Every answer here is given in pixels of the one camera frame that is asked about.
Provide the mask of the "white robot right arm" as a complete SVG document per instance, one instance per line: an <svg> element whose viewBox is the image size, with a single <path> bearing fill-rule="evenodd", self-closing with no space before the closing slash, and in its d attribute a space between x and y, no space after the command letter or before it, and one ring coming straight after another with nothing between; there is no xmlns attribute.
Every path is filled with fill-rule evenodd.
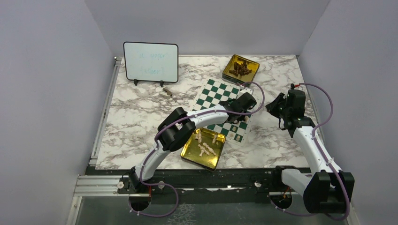
<svg viewBox="0 0 398 225"><path fill-rule="evenodd" d="M318 140L314 122L305 116L305 103L305 92L291 89L266 105L272 116L283 121L283 130L301 148L312 174L308 177L294 166L277 166L272 171L271 186L278 191L296 191L309 213L347 213L355 179L341 170Z"/></svg>

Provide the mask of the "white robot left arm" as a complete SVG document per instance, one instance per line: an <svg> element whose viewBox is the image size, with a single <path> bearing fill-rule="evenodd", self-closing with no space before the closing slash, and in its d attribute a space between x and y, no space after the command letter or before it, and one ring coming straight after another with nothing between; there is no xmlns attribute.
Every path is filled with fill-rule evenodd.
<svg viewBox="0 0 398 225"><path fill-rule="evenodd" d="M176 108L158 126L154 145L141 163L130 169L130 187L137 193L144 192L150 186L148 180L153 177L165 157L182 148L194 131L210 125L235 122L241 117L251 115L252 112L248 111L256 104L256 99L249 92L244 92L236 99L221 101L203 110L186 111L181 107Z"/></svg>

